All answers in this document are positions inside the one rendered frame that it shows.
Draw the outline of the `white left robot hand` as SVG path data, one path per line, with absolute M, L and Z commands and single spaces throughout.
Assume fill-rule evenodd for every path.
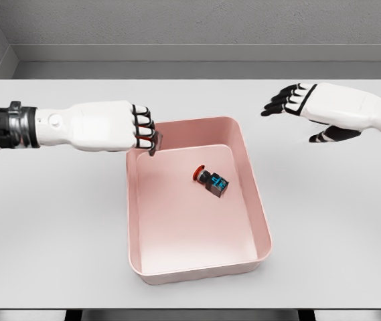
M 79 150 L 149 150 L 154 132 L 150 110 L 127 101 L 77 104 L 70 109 L 70 142 Z

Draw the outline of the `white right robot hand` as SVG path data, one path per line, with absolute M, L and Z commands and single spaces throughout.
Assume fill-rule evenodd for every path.
M 262 117 L 292 114 L 327 128 L 309 138 L 311 143 L 339 142 L 361 135 L 372 125 L 381 98 L 330 83 L 298 83 L 283 88 L 264 106 Z

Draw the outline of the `pink rectangular plastic basket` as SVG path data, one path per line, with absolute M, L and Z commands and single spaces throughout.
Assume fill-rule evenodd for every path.
M 272 240 L 239 123 L 217 116 L 157 129 L 155 156 L 126 155 L 131 268 L 151 285 L 254 270 Z M 192 179 L 200 165 L 229 182 L 220 198 Z

